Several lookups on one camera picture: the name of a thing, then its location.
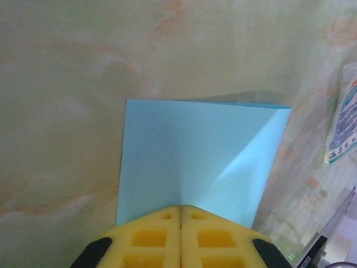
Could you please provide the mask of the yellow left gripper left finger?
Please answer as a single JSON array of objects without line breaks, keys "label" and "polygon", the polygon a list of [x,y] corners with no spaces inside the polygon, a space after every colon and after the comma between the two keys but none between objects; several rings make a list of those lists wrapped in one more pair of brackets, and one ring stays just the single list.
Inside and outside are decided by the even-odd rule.
[{"label": "yellow left gripper left finger", "polygon": [[110,229],[90,242],[70,268],[180,268],[179,206]]}]

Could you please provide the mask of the light blue paper sheet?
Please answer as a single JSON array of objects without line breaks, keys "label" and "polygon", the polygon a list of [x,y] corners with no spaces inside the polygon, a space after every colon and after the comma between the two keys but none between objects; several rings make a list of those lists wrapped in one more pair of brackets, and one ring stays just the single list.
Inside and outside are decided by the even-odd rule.
[{"label": "light blue paper sheet", "polygon": [[117,225],[190,204],[251,227],[291,108],[129,100]]}]

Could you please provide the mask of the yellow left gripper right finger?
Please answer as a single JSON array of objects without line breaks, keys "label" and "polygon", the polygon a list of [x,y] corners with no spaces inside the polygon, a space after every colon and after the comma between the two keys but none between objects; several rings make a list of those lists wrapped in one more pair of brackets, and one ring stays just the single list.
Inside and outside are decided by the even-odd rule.
[{"label": "yellow left gripper right finger", "polygon": [[267,236],[193,205],[180,210],[181,268],[292,268]]}]

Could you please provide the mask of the white packet with teal print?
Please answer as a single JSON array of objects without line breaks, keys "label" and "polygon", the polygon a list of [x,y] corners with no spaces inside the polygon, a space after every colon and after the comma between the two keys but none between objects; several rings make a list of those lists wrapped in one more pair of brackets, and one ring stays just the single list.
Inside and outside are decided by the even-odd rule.
[{"label": "white packet with teal print", "polygon": [[343,67],[340,94],[326,139],[325,163],[332,164],[357,147],[357,62]]}]

